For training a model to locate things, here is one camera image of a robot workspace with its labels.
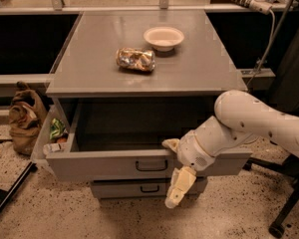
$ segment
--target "concrete floor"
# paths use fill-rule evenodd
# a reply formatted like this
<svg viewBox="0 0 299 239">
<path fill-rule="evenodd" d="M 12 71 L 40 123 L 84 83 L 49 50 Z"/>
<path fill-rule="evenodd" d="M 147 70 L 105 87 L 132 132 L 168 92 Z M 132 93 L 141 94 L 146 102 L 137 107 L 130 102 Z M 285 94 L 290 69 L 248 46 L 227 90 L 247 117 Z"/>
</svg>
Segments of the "concrete floor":
<svg viewBox="0 0 299 239">
<path fill-rule="evenodd" d="M 124 5 L 122 1 L 114 0 L 113 5 Z M 158 0 L 136 0 L 136 4 L 153 1 Z M 102 6 L 105 2 L 109 0 L 66 0 L 69 6 Z M 6 7 L 51 6 L 51 0 L 4 3 Z M 6 134 L 7 127 L 0 126 L 0 135 Z M 288 155 L 263 138 L 248 147 L 253 156 L 278 163 Z M 16 153 L 10 141 L 0 144 L 0 155 L 0 188 L 8 189 L 29 157 Z M 273 238 L 268 227 L 291 192 L 290 178 L 254 166 L 237 176 L 209 177 L 196 200 L 184 199 L 169 210 L 163 198 L 99 201 L 89 182 L 60 182 L 39 168 L 1 213 L 0 239 L 267 239 Z M 284 238 L 299 239 L 299 202 L 284 224 Z"/>
</svg>

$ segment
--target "cabinet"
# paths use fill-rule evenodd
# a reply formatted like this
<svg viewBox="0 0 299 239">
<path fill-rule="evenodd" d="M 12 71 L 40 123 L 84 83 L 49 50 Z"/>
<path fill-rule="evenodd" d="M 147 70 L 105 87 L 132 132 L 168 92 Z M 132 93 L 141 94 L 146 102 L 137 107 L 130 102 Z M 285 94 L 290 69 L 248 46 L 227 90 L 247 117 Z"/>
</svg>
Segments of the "cabinet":
<svg viewBox="0 0 299 239">
<path fill-rule="evenodd" d="M 143 32 L 161 25 L 180 29 L 184 42 L 169 56 L 156 54 L 151 74 L 120 70 L 116 50 L 149 49 Z M 161 142 L 198 127 L 212 114 L 217 95 L 245 91 L 240 73 L 203 11 L 85 12 L 74 31 L 47 90 L 56 105 L 33 159 L 60 180 L 91 181 L 98 198 L 165 195 L 181 165 Z M 55 117 L 69 124 L 68 142 L 63 152 L 44 156 Z M 246 149 L 227 151 L 220 159 L 238 165 L 199 173 L 190 193 L 202 192 L 209 174 L 237 174 L 249 155 Z"/>
</svg>

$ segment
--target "bowl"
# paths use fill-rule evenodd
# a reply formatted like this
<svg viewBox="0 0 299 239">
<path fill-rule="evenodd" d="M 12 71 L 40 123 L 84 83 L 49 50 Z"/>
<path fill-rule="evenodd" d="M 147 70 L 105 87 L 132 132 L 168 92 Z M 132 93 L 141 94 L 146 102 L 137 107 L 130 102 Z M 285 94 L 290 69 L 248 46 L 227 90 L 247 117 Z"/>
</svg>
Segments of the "bowl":
<svg viewBox="0 0 299 239">
<path fill-rule="evenodd" d="M 168 52 L 180 44 L 184 36 L 181 31 L 175 28 L 155 27 L 145 31 L 144 38 L 154 49 L 160 52 Z"/>
</svg>

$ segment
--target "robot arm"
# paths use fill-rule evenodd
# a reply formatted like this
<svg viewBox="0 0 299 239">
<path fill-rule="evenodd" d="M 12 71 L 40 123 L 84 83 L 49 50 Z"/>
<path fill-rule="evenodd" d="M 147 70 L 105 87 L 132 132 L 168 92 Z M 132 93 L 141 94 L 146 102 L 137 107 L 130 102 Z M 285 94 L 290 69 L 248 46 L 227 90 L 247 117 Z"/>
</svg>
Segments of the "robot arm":
<svg viewBox="0 0 299 239">
<path fill-rule="evenodd" d="M 167 139 L 183 164 L 172 175 L 165 204 L 175 207 L 195 182 L 198 171 L 207 169 L 224 150 L 244 144 L 254 134 L 270 138 L 299 157 L 299 118 L 274 110 L 240 91 L 229 91 L 216 100 L 211 117 L 181 139 Z"/>
</svg>

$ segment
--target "bag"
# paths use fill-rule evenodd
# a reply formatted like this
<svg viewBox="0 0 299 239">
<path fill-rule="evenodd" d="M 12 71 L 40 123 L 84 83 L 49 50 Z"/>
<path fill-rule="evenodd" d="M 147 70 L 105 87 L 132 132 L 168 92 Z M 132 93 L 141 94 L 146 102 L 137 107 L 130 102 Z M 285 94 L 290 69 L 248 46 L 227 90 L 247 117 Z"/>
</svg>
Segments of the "bag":
<svg viewBox="0 0 299 239">
<path fill-rule="evenodd" d="M 31 155 L 47 110 L 39 94 L 28 85 L 18 83 L 9 109 L 10 135 L 13 148 L 20 154 Z"/>
</svg>

